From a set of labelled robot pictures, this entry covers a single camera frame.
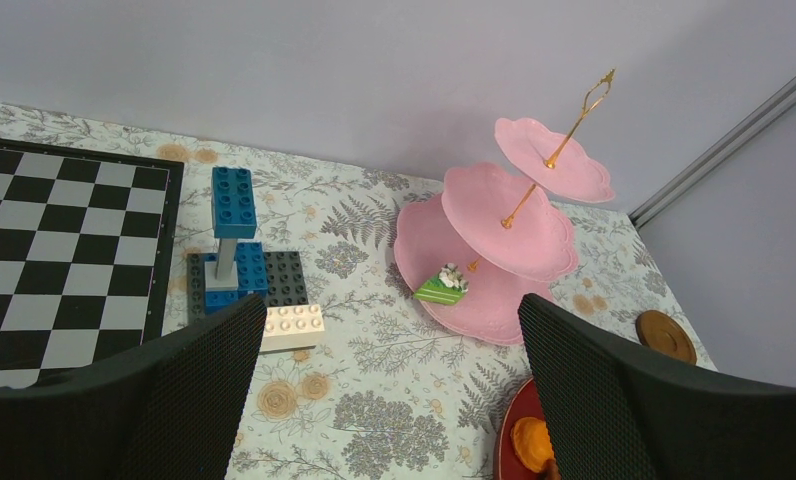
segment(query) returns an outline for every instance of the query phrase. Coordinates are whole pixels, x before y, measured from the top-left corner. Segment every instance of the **black chessboard border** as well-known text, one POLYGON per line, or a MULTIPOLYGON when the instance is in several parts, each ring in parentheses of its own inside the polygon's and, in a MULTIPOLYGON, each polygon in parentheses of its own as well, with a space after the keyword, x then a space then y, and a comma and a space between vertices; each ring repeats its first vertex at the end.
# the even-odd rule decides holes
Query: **black chessboard border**
POLYGON ((156 262, 154 262, 154 277, 151 283, 151 291, 148 295, 148 318, 145 320, 142 343, 159 338, 162 335, 162 323, 165 318, 165 301, 168 296, 168 277, 171 272, 171 257, 174 250, 174 233, 177 228, 177 211, 180 207, 180 189, 183 185, 184 165, 179 162, 155 158, 96 152, 2 138, 0 138, 0 150, 41 153, 81 160, 121 163, 168 170, 168 186, 165 190, 166 206, 163 208, 160 235, 157 239, 161 254, 157 256, 156 262))

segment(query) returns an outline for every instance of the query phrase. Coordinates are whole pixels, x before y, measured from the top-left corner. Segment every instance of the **lego structure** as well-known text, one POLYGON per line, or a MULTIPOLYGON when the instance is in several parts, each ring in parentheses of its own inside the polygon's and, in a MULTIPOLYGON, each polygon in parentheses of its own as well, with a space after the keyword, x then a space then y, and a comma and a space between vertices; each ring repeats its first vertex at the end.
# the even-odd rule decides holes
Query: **lego structure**
POLYGON ((312 348, 324 336, 321 307, 310 304, 298 252, 264 252, 257 232, 251 172, 212 172, 213 236, 218 252, 187 261, 189 321, 200 321, 255 293, 268 308, 260 353, 312 348))

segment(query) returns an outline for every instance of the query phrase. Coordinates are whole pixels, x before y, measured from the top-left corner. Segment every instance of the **orange pastry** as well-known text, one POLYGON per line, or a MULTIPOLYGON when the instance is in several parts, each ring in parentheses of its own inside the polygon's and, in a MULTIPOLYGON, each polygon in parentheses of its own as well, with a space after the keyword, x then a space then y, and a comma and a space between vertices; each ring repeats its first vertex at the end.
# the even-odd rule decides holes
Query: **orange pastry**
POLYGON ((534 473, 542 473, 554 459, 551 437, 545 422, 536 417, 520 418, 510 431, 516 457, 534 473))

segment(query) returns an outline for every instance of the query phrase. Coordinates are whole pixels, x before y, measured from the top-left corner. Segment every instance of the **brown round lid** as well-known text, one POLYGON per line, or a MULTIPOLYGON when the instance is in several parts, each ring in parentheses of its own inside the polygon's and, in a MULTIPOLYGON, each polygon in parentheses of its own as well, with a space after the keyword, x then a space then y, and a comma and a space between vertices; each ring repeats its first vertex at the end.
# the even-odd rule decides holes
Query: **brown round lid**
POLYGON ((646 347, 695 365, 696 355, 687 332, 671 317, 657 310, 643 312, 636 321, 637 336, 646 347))

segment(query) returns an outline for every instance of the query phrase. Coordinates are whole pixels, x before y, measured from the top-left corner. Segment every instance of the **three-tiered cake stand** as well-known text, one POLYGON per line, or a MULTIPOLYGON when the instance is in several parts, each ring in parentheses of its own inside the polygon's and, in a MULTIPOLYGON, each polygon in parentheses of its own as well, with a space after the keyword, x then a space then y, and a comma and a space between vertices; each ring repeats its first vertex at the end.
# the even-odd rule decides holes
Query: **three-tiered cake stand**
POLYGON ((607 95, 612 79, 611 71, 587 93, 567 135, 530 118, 495 123, 498 145, 524 176, 493 163, 451 168, 443 193, 401 210, 395 262, 410 288, 417 290, 448 263, 469 282, 456 305, 421 302, 439 323, 490 343, 521 344, 522 296, 536 293, 553 301, 549 284, 577 268, 572 222, 537 186, 580 202, 613 199, 607 169, 571 139, 607 95), (602 84, 604 94, 587 107, 589 95, 602 84))

